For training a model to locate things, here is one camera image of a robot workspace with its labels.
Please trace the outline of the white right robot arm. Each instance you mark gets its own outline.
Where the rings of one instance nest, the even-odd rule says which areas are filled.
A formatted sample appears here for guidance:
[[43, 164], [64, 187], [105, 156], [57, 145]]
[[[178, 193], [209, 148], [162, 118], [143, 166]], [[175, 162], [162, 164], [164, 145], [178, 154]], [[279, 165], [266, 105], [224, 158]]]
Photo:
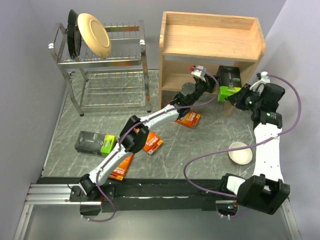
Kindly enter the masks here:
[[250, 178], [227, 173], [219, 186], [219, 195], [230, 199], [236, 195], [240, 206], [273, 215], [290, 194], [280, 166], [280, 134], [283, 118], [277, 112], [285, 89], [274, 83], [245, 84], [228, 101], [237, 109], [251, 111], [256, 140], [255, 167]]

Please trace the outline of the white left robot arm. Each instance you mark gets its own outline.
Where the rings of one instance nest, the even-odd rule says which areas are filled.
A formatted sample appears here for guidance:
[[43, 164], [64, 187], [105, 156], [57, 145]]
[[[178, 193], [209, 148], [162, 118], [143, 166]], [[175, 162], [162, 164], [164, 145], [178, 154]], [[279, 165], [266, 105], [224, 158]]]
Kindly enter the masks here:
[[219, 77], [216, 75], [210, 76], [206, 73], [204, 76], [194, 75], [193, 78], [195, 83], [185, 83], [180, 92], [164, 108], [147, 116], [132, 115], [128, 119], [111, 153], [91, 172], [80, 178], [78, 185], [81, 195], [86, 200], [93, 201], [99, 196], [98, 186], [106, 182], [123, 160], [143, 149], [151, 131], [184, 118], [205, 92], [212, 93], [214, 88], [219, 87]]

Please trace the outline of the black green razor box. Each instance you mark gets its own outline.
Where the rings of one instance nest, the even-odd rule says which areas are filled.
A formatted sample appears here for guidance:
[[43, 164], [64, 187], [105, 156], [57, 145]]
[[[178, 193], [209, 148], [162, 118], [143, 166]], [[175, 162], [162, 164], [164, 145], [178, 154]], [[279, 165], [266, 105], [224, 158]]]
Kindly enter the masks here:
[[242, 81], [238, 67], [220, 65], [216, 75], [219, 82], [219, 102], [226, 102], [229, 96], [241, 90]]
[[81, 131], [75, 142], [74, 149], [78, 153], [106, 157], [114, 149], [116, 143], [117, 139], [114, 135]]

